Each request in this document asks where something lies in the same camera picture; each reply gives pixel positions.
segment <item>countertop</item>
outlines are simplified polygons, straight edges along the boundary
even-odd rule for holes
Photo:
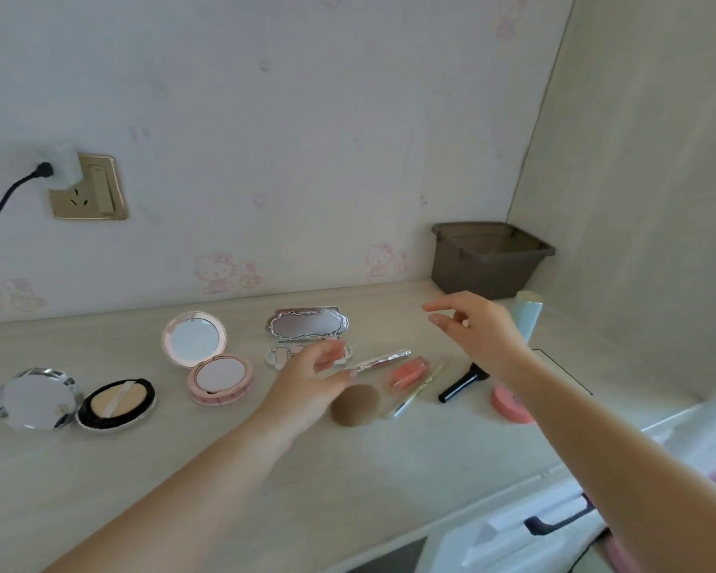
[[[491,409],[491,380],[448,404],[437,402],[469,366],[420,309],[439,295],[431,281],[417,281],[0,324],[0,385],[29,367],[48,366],[75,378],[86,394],[145,377],[158,397],[142,423],[110,435],[77,425],[16,433],[0,421],[0,573],[38,571],[247,418],[276,374],[263,357],[272,346],[265,322],[277,308],[339,306],[350,318],[344,338],[353,362],[409,347],[448,366],[400,419],[358,429],[321,419],[249,500],[206,571],[339,568],[559,465],[537,426],[508,423]],[[163,355],[163,327],[187,309],[218,317],[227,351],[253,362],[256,383],[238,402],[215,408],[192,402],[187,370]],[[697,404],[676,386],[631,369],[616,348],[550,309],[531,346],[642,429]],[[379,384],[387,374],[385,368],[361,378]]]

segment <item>storage bin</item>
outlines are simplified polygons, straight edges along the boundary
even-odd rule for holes
[[[438,223],[432,280],[446,293],[470,291],[488,299],[513,297],[555,249],[497,221]]]

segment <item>black power cord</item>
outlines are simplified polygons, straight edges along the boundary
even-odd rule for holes
[[[5,192],[5,195],[3,195],[3,198],[0,200],[0,212],[3,210],[3,207],[10,199],[10,196],[14,193],[16,189],[18,189],[21,185],[23,185],[27,181],[31,181],[32,179],[37,179],[38,177],[50,177],[53,176],[53,165],[50,163],[39,163],[37,165],[37,168],[29,173],[27,176],[25,176],[23,179],[18,180],[17,182],[14,182],[8,191]]]

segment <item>pink compact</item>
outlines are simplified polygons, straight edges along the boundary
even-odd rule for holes
[[[252,385],[252,365],[245,358],[223,354],[225,344],[225,328],[204,312],[181,313],[162,334],[167,357],[179,366],[191,368],[189,391],[199,404],[230,404]]]
[[[390,390],[398,394],[413,386],[430,371],[430,363],[422,356],[416,356],[405,364],[398,366],[390,377]]]

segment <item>brown makeup sponge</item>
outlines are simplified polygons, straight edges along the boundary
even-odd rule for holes
[[[371,423],[379,415],[382,398],[374,386],[349,386],[331,403],[331,417],[343,426]]]

